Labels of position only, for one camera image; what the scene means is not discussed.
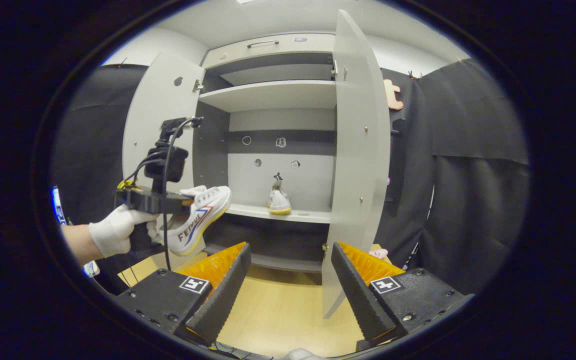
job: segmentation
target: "black curtain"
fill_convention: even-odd
[[[50,173],[64,214],[75,225],[96,223],[114,207],[123,180],[124,126],[133,95],[148,66],[101,66],[86,78],[66,108],[55,134]],[[113,294],[125,289],[114,274],[130,265],[126,255],[101,259],[95,279]]]
[[[409,129],[405,146],[391,153],[392,160],[404,152],[404,170],[390,167],[391,185],[393,175],[403,177],[400,199],[384,204],[375,242],[400,267],[418,244],[411,267],[477,293],[509,255],[526,213],[530,177],[519,115],[472,59],[422,79],[382,72],[400,97],[412,98],[390,110],[391,120],[404,114]]]

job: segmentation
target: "gloved hand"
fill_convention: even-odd
[[[130,210],[127,205],[123,204],[110,212],[105,219],[97,223],[89,223],[88,230],[101,255],[108,258],[112,255],[128,253],[130,251],[129,237],[135,230],[135,225],[154,222],[158,216],[160,215]]]

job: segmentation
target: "drawer handle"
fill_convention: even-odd
[[[261,42],[256,42],[256,43],[250,43],[249,45],[247,45],[247,48],[252,48],[253,45],[259,45],[259,44],[265,44],[265,43],[274,43],[274,45],[279,44],[279,40],[277,39],[270,39],[268,41],[261,41]]]

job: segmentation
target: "open cabinet door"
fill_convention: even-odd
[[[375,241],[386,198],[390,141],[379,64],[366,36],[344,10],[337,18],[333,59],[337,135],[328,250],[322,265],[326,319],[345,298],[330,260],[334,242],[368,251]]]
[[[196,80],[201,84],[204,73],[203,68],[183,57],[162,52],[153,60],[132,96],[126,117],[122,149],[124,178],[132,174],[146,157],[148,150],[154,148],[155,142],[160,138],[163,121],[195,116],[199,91],[193,92],[193,88]],[[192,152],[193,130],[184,129],[183,135],[174,141],[174,146]],[[137,184],[148,188],[153,186],[153,180],[144,176],[144,168],[137,174]],[[167,191],[178,192],[180,189],[192,187],[194,182],[191,153],[185,160],[181,180],[168,182]],[[162,217],[159,218],[158,226],[163,223]],[[203,243],[197,246],[199,251],[203,248]],[[160,253],[155,258],[163,261],[164,254]],[[186,258],[171,253],[171,268],[174,270],[183,264]]]

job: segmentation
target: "white cabinet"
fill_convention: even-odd
[[[178,77],[183,80],[176,86]],[[199,94],[193,85],[202,79],[208,91]],[[194,115],[205,120],[194,135],[185,131],[175,143],[190,151],[191,159],[182,181],[169,189],[227,183],[233,191],[232,219],[274,224],[269,228],[275,240],[252,244],[253,263],[321,271],[324,313],[332,314],[343,292],[322,244],[332,248],[342,241],[368,251],[386,194],[388,107],[366,37],[340,10],[334,35],[281,34],[241,41],[208,51],[202,68],[160,54],[128,111],[124,174],[153,146],[162,121]],[[278,150],[273,137],[283,134],[288,144]],[[243,141],[247,136],[251,141]],[[288,216],[271,215],[265,207],[274,181],[270,171],[284,174],[293,208]],[[249,225],[238,226],[219,239],[239,234],[247,240],[242,231]],[[286,239],[281,229],[287,226],[313,231]],[[204,238],[209,252],[228,246],[210,239],[208,231]]]

